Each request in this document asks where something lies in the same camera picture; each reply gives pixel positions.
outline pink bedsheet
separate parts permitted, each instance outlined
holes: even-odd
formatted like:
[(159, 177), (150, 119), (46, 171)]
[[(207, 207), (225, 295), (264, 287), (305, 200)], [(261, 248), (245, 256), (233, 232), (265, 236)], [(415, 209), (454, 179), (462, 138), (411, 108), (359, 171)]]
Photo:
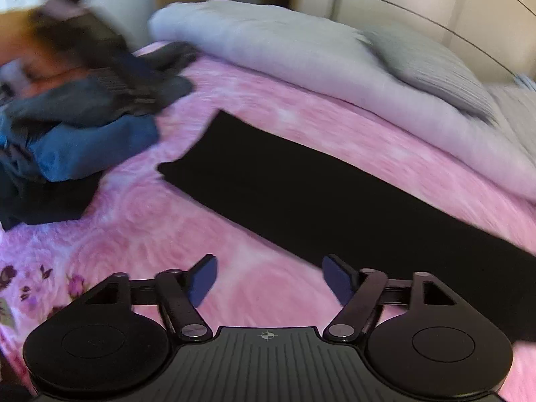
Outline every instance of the pink bedsheet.
[[(199, 309), (213, 329), (323, 329), (338, 312), (317, 268), (200, 206), (156, 171), (179, 158), (219, 108), (536, 251), (530, 204), (375, 115), (210, 57), (185, 75), (197, 90), (158, 117), (162, 141), (109, 171), (80, 221), (0, 232), (0, 347), (26, 382), (21, 349), (29, 332), (113, 272), (152, 278), (215, 254), (219, 278)], [(138, 311), (156, 318), (153, 307)], [(515, 346), (501, 395), (509, 402), (536, 401), (536, 346)]]

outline blue cloth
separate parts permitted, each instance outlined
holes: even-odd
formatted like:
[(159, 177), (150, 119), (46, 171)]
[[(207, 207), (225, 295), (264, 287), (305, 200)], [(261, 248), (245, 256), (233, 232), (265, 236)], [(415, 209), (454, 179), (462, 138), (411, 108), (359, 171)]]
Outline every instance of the blue cloth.
[[(20, 120), (0, 116), (0, 145), (4, 146), (4, 157), (9, 156), (10, 144), (22, 148), (30, 154), (29, 161), (51, 182), (78, 180), (116, 166), (159, 139), (152, 115), (124, 115), (101, 127), (49, 125), (52, 128), (45, 128), (38, 137), (34, 136), (35, 128), (26, 131), (20, 125)], [(6, 159), (0, 159), (6, 165)], [(20, 156), (16, 160), (11, 163), (11, 169), (18, 169), (15, 173), (34, 181), (24, 173), (31, 165), (23, 165)]]

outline ribbed gray plate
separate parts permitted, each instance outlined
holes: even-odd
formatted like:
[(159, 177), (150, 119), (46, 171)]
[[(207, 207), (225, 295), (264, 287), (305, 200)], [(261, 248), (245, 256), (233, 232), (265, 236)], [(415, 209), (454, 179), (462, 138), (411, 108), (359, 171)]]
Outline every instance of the ribbed gray plate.
[[(322, 342), (313, 328), (224, 327), (213, 341), (181, 348), (156, 380), (116, 402), (415, 400), (378, 381), (355, 349)], [(499, 401), (497, 396), (481, 399)]]

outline pillow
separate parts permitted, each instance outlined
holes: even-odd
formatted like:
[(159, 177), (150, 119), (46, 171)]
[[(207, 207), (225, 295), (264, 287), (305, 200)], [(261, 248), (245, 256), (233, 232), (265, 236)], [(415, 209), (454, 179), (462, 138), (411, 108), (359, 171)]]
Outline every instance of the pillow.
[(397, 79), (496, 124), (493, 99), (486, 88), (446, 47), (398, 25), (373, 27), (363, 34)]
[(488, 91), (519, 144), (536, 162), (536, 91), (501, 84), (488, 85)]

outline headboard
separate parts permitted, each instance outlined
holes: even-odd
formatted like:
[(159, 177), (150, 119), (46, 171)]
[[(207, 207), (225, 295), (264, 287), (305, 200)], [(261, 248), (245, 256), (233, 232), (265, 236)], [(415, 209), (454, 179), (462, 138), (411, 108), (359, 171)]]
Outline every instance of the headboard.
[(484, 82), (536, 76), (536, 0), (292, 0), (355, 28), (396, 21), (443, 43)]

